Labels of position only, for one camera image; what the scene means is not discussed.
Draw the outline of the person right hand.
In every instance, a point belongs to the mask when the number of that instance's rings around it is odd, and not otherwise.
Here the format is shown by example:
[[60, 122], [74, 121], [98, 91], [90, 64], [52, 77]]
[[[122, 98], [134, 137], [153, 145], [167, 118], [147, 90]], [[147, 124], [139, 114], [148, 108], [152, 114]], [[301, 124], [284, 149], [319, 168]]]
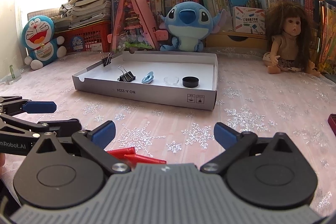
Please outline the person right hand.
[[2, 175], [2, 170], [6, 162], [6, 155], [4, 153], [0, 153], [0, 176]]

